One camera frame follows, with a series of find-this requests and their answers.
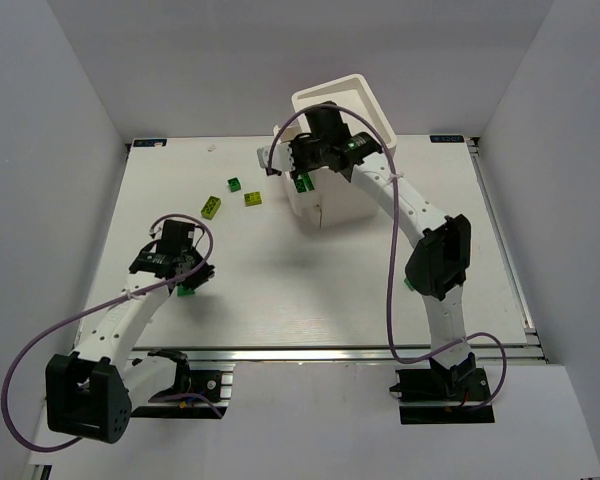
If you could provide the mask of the green 2x3 lego brick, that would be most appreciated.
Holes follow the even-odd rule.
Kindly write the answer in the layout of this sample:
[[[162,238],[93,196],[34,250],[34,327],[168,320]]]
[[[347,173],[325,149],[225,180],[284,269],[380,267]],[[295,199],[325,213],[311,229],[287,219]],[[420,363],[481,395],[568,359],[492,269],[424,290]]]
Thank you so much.
[[[304,194],[315,190],[313,181],[308,173],[299,174],[294,180],[294,186],[298,194]]]
[[[195,294],[195,290],[185,287],[183,285],[179,285],[177,287],[177,296],[178,297],[186,297],[186,296],[191,296]]]

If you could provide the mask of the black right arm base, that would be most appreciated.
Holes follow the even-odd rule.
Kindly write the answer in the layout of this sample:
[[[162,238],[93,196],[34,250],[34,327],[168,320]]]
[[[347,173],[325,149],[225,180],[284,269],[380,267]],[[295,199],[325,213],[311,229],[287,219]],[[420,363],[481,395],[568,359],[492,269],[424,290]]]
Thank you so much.
[[[491,395],[483,368],[476,369],[452,391],[448,391],[444,382],[429,369],[397,370],[396,380],[389,392],[399,403],[402,425],[470,425],[495,422],[491,405],[477,408]]]

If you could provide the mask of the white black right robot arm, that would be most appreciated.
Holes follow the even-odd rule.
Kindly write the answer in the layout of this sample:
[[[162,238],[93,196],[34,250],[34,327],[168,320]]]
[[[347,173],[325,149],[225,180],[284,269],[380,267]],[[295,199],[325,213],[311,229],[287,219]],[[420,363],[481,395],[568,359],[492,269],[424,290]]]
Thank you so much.
[[[355,112],[332,101],[300,111],[309,125],[289,143],[284,161],[292,177],[327,168],[365,192],[390,216],[390,257],[397,257],[398,236],[412,253],[404,268],[408,284],[421,295],[431,338],[431,369],[454,387],[475,369],[462,307],[463,285],[470,265],[471,224],[452,217],[426,200],[397,171],[393,155],[369,121],[352,134],[342,117]]]

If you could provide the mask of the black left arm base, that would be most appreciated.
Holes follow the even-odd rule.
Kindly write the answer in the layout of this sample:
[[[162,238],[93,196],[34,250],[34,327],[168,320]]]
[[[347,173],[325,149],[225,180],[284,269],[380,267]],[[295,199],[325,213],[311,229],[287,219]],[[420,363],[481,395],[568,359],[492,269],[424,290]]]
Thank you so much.
[[[233,372],[192,367],[185,353],[156,349],[129,359],[121,378],[133,418],[220,419],[231,397]]]

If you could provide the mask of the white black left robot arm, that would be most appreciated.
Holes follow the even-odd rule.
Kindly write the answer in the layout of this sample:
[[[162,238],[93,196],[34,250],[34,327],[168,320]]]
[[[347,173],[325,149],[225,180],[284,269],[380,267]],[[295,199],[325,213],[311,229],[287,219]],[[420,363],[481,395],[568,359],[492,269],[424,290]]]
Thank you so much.
[[[47,426],[57,433],[117,442],[132,413],[161,396],[191,387],[187,356],[156,349],[135,363],[130,354],[155,313],[178,289],[196,290],[215,274],[194,240],[209,229],[184,216],[161,219],[152,242],[132,261],[121,297],[67,355],[54,355],[45,370]]]

